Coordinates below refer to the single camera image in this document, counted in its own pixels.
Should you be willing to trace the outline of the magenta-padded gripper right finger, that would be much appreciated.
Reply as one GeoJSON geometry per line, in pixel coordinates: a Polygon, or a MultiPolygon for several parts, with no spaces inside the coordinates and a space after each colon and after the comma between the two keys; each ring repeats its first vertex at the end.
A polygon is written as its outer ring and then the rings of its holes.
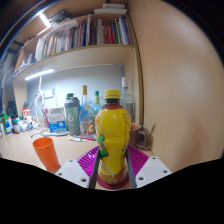
{"type": "Polygon", "coordinates": [[[132,146],[127,147],[126,160],[132,189],[144,187],[171,174],[157,156],[147,156],[132,146]]]}

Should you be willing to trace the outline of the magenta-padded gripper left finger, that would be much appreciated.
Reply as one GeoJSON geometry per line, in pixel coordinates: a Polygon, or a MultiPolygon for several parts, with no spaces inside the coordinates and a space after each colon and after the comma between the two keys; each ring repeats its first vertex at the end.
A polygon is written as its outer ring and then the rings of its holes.
{"type": "Polygon", "coordinates": [[[69,159],[56,172],[56,176],[83,188],[94,189],[97,182],[99,161],[99,148],[95,147],[78,159],[69,159]]]}

